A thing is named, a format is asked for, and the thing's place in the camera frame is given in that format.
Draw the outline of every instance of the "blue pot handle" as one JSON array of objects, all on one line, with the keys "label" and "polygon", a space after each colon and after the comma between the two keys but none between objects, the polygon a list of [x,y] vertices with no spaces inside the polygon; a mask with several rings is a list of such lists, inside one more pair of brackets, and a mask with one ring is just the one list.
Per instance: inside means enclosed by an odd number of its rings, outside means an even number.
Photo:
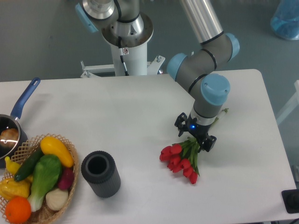
[{"label": "blue pot handle", "polygon": [[37,88],[40,82],[40,78],[35,77],[34,79],[32,79],[28,87],[25,89],[18,101],[15,103],[13,110],[10,113],[11,116],[18,119],[21,118],[25,103],[27,102],[31,94],[34,92],[34,90]]}]

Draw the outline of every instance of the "yellow bell pepper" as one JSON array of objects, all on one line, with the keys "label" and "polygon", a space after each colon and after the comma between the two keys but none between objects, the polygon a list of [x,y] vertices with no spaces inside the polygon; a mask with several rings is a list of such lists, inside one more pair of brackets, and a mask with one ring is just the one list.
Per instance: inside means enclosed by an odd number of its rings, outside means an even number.
[{"label": "yellow bell pepper", "polygon": [[[9,173],[12,175],[15,175],[18,169],[21,167],[19,163],[13,162],[10,160],[10,158],[7,156],[5,157],[5,163],[6,163],[6,169]],[[30,175],[29,177],[26,178],[26,180],[30,181],[30,183],[33,182],[33,176]]]},{"label": "yellow bell pepper", "polygon": [[53,136],[46,136],[41,140],[42,152],[57,156],[61,164],[71,168],[74,165],[74,159],[70,151],[66,148],[63,142]]},{"label": "yellow bell pepper", "polygon": [[0,195],[10,201],[20,196],[28,198],[30,194],[30,183],[28,181],[16,182],[13,178],[6,178],[0,182]]}]

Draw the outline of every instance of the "red tulip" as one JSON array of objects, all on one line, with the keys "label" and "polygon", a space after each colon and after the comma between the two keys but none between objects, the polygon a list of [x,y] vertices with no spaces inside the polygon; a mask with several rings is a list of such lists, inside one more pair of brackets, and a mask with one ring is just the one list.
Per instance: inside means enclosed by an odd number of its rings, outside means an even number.
[{"label": "red tulip", "polygon": [[167,155],[163,155],[163,154],[160,155],[161,162],[169,161],[170,158],[171,158],[171,156],[167,156]]},{"label": "red tulip", "polygon": [[182,151],[182,146],[180,144],[175,144],[170,148],[171,154],[179,154]]},{"label": "red tulip", "polygon": [[179,156],[179,154],[173,155],[170,158],[170,163],[172,163],[174,166],[177,166],[180,161],[181,161],[181,157]]},{"label": "red tulip", "polygon": [[166,146],[164,149],[162,149],[161,154],[166,155],[166,156],[170,156],[171,155],[170,149],[171,149],[171,146]]},{"label": "red tulip", "polygon": [[172,163],[168,163],[167,167],[172,171],[174,168],[174,165]]},{"label": "red tulip", "polygon": [[198,177],[198,174],[195,171],[193,171],[191,173],[191,175],[189,176],[189,180],[190,180],[191,184],[195,184],[196,183],[197,177]]},{"label": "red tulip", "polygon": [[192,173],[193,173],[193,167],[191,166],[183,170],[183,175],[187,178],[190,177]]},{"label": "red tulip", "polygon": [[181,171],[182,170],[182,168],[180,167],[180,166],[176,166],[175,168],[173,168],[173,173],[177,173],[177,172],[179,172],[179,171]]},{"label": "red tulip", "polygon": [[179,163],[179,166],[181,166],[182,169],[187,169],[191,166],[191,163],[188,159],[182,159],[182,161]]}]

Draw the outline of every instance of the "pot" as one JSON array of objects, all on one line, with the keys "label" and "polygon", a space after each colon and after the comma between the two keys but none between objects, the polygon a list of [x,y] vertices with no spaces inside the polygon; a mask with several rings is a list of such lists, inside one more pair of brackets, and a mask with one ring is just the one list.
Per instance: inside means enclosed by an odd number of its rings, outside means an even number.
[{"label": "pot", "polygon": [[40,81],[40,78],[37,77],[32,79],[26,90],[15,103],[10,116],[0,114],[0,168],[5,168],[6,166],[4,158],[6,156],[11,157],[18,147],[28,140],[27,135],[21,129],[17,120],[21,118],[25,103],[37,88]]}]

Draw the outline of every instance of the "black cylinder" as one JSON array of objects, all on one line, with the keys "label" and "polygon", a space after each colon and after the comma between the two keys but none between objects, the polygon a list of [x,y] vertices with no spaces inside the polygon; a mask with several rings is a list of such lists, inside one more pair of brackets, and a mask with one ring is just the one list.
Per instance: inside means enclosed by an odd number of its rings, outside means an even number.
[{"label": "black cylinder", "polygon": [[86,156],[81,165],[84,179],[99,197],[113,196],[121,186],[113,157],[104,151],[95,151]]}]

